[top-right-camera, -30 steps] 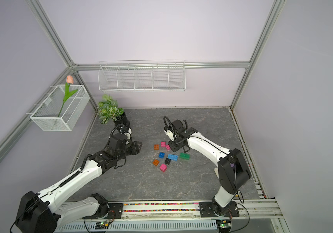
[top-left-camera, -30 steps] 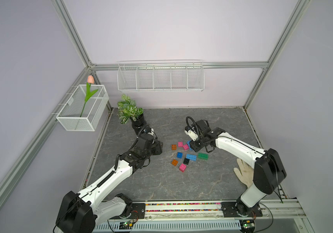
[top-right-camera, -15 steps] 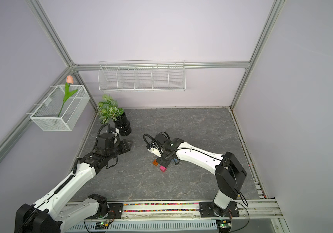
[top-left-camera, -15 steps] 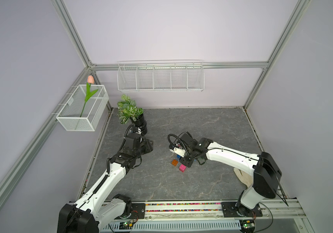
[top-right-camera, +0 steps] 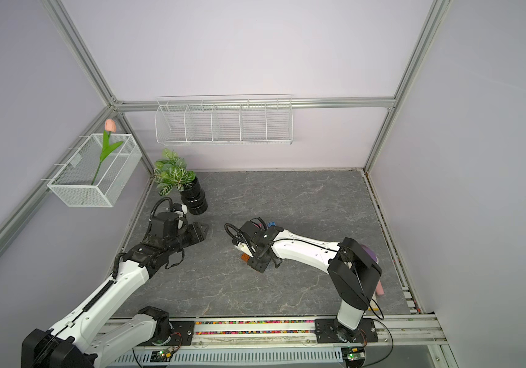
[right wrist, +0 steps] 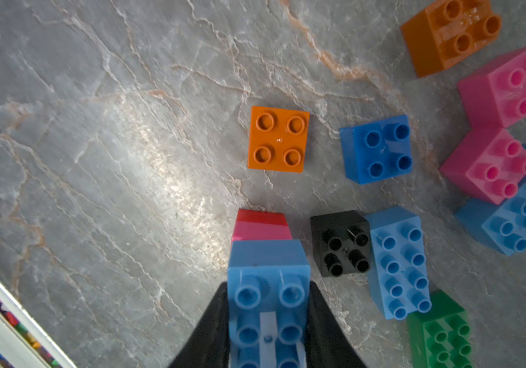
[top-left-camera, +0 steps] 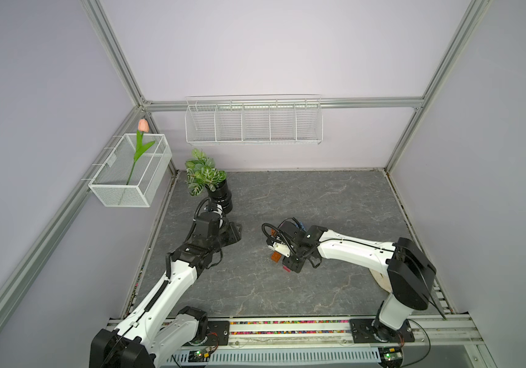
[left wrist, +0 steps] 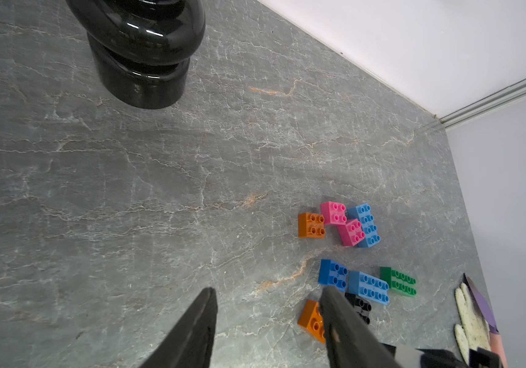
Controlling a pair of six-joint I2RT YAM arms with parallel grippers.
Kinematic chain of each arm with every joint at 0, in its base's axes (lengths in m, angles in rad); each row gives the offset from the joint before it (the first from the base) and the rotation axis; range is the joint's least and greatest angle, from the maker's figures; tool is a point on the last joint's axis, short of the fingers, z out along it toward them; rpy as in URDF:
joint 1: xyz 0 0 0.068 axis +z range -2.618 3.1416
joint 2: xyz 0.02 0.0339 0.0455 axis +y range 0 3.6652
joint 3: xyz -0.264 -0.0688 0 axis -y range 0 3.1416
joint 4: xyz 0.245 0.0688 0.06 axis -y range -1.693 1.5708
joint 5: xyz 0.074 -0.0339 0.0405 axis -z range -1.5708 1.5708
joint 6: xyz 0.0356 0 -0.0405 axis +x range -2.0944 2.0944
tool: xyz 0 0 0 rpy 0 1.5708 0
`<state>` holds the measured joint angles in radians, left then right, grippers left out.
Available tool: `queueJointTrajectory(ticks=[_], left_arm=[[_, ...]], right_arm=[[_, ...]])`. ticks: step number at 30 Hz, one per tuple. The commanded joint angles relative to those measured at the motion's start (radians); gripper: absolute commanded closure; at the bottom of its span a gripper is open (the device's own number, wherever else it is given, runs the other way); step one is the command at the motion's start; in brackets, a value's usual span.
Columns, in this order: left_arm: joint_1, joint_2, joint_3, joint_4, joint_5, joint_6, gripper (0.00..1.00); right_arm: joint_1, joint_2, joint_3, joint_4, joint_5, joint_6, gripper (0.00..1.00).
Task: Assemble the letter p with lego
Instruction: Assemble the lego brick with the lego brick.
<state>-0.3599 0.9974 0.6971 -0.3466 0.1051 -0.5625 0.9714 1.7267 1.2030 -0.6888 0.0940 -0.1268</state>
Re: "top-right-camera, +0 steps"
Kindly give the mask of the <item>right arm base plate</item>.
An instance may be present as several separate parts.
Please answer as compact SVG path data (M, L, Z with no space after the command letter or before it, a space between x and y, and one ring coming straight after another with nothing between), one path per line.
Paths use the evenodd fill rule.
M362 318L359 325L351 330L340 324L336 318L315 319L315 335L318 343L376 343L377 329L370 318Z

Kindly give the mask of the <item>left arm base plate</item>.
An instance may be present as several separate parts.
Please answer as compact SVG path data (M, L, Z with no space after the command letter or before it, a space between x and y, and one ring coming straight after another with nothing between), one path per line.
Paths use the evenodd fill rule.
M161 347L174 346L185 347L192 344L194 337L195 322L193 320L173 320L169 322L169 327L166 332L168 337L159 336L156 334L151 339L138 344L139 347Z

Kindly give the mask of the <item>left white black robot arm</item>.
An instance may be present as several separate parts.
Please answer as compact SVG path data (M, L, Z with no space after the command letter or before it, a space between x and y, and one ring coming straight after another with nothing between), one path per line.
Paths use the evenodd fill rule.
M33 330L21 346L23 367L106 367L141 343L181 346L169 313L141 308L123 325L101 335L100 330L120 306L160 269L172 268L176 253L206 240L209 227L190 223L180 211L153 215L143 240L118 254L111 275L86 300L46 331Z

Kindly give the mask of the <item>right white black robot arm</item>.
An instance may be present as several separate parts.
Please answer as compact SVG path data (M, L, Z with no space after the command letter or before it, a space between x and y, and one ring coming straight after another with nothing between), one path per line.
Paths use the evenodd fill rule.
M255 271L263 273L269 265L278 268L288 260L328 274L341 299L336 326L348 333L358 329L383 274L369 248L351 238L341 242L306 238L268 225L261 218L251 219L241 227L226 223L224 230Z

